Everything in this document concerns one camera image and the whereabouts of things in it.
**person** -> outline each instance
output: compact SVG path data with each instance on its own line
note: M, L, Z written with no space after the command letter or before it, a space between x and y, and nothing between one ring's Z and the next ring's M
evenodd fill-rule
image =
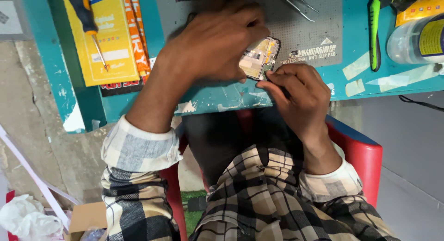
M198 80L244 82L239 61L270 34L264 20L257 4L219 3L160 51L147 84L101 148L107 240L180 240L158 172L182 159L170 127L175 108ZM329 139L330 89L318 72L288 64L267 76L257 87L276 106L255 112L251 137L235 112L182 118L210 186L189 240L398 240Z

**yellow label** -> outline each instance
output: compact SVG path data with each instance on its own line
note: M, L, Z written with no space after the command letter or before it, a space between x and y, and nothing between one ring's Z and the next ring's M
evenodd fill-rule
M422 55L442 54L441 34L444 19L431 21L425 25L419 36L419 50Z
M404 12L398 12L396 27L409 21L435 16L444 11L444 0L417 0Z
M92 37L83 32L82 23L71 3L69 0L64 0L64 3L86 86L139 80L123 0L102 0L91 5L99 29L97 41L108 72L97 54Z

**right hand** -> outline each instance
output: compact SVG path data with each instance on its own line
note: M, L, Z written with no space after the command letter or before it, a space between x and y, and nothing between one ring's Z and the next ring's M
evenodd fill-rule
M176 83L197 79L246 79L239 61L247 47L270 34L257 3L234 0L201 13L160 51L154 69L178 74Z
M278 111L287 125L306 147L319 146L328 138L325 117L330 103L330 89L319 73L306 64L286 64L273 73L269 81L258 82L275 100ZM288 91L289 97L281 90Z

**teal workbench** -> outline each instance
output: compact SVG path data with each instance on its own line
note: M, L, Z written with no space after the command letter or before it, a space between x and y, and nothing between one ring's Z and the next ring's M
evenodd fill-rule
M397 64L387 56L385 47L381 50L382 64L377 73L367 68L356 77L346 79L343 69L355 63L369 50L367 2L368 0L343 0L342 63L317 68L322 79L331 88L332 100L443 90L444 75L438 75L432 65ZM85 87L62 0L23 0L23 3L65 130L72 133L85 132L116 122L129 110L137 93L102 98L98 87ZM156 0L140 0L140 3L143 4L143 20L149 21L145 25L148 51L150 58L155 58L165 44L157 3ZM385 46L394 24L395 13L392 8L382 9L379 21L381 46ZM384 79L383 84L377 80L391 75L409 76L408 85L396 83L398 79ZM193 87L182 98L175 114L271 106L272 101L267 93L256 88L255 83L248 79L245 84L224 83L211 87ZM346 92L347 84L348 88L358 89L360 92L347 96L351 93Z

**black trousers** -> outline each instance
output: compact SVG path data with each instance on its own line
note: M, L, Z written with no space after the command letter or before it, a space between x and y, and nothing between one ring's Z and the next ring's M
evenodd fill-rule
M303 160L302 143L286 125L275 107L255 109L251 137L242 130L234 111L183 116L191 152L209 186L247 147L256 144L262 164L268 164L268 148L290 153Z

